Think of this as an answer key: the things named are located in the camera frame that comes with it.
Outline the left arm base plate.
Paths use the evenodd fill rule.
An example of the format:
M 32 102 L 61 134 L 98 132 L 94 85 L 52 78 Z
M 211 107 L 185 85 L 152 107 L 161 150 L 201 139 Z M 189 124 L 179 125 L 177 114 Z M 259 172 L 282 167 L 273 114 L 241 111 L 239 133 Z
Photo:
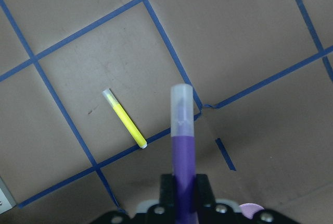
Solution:
M 8 187 L 6 186 L 5 182 L 1 178 L 0 180 L 0 187 L 1 187 L 1 214 L 11 210 L 16 206 L 16 201 L 14 200 L 12 194 L 10 193 Z

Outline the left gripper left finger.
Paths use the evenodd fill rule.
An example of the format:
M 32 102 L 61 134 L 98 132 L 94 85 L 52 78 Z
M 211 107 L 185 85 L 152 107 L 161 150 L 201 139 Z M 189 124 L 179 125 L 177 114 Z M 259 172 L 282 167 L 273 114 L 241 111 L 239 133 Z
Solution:
M 174 208 L 176 199 L 175 178 L 172 174 L 162 174 L 160 177 L 159 204 Z

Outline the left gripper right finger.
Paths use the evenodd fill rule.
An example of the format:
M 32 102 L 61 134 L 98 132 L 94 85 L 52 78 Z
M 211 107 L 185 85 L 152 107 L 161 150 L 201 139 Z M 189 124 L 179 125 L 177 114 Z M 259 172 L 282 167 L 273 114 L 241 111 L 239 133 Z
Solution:
M 196 174 L 195 205 L 196 207 L 212 207 L 215 205 L 215 196 L 206 174 Z

